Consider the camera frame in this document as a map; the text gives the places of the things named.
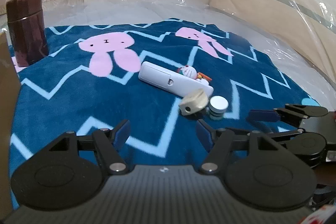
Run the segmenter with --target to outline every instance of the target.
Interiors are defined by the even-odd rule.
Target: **thermos lid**
[[[42,10],[41,0],[10,0],[6,3],[7,21],[13,22]]]
[[[216,113],[224,113],[228,106],[228,101],[221,96],[213,96],[209,102],[209,108]]]

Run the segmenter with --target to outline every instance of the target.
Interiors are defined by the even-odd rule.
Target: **brown thermos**
[[[19,67],[27,67],[49,54],[44,33],[42,0],[10,0],[7,20]]]

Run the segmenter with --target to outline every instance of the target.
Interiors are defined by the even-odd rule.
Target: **blue blanket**
[[[122,119],[132,128],[120,151],[127,163],[198,166],[206,151],[196,137],[196,122],[179,115],[180,98],[138,79],[142,61],[173,71],[187,64],[211,77],[213,95],[229,102],[225,119],[204,118],[214,128],[254,129],[245,120],[250,109],[316,104],[266,54],[215,25],[168,19],[45,31],[50,55],[19,72],[10,175],[64,131],[86,135]],[[291,128],[279,122],[272,129]]]

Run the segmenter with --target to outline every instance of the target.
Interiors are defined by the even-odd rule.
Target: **pink bunny print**
[[[27,67],[19,67],[19,66],[17,65],[17,61],[16,61],[15,56],[12,57],[12,62],[13,62],[14,68],[15,68],[15,70],[16,70],[17,73],[19,73],[19,72],[22,71],[23,69],[27,68]]]
[[[113,52],[115,62],[119,67],[130,72],[140,70],[140,59],[137,53],[127,47],[134,44],[134,39],[123,32],[111,32],[90,37],[79,42],[80,49],[94,52],[91,57],[89,69],[93,75],[108,76],[113,63],[108,52]]]
[[[175,33],[175,35],[177,37],[184,37],[192,40],[198,40],[198,45],[205,52],[212,55],[213,57],[219,58],[216,50],[218,50],[223,54],[233,56],[232,53],[230,53],[226,48],[224,48],[221,44],[219,44],[215,39],[195,29],[182,27]]]

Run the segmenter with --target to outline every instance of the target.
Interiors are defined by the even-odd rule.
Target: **white remote control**
[[[212,86],[147,61],[142,63],[138,77],[141,81],[180,97],[185,97],[197,89],[203,89],[208,98],[213,93]]]

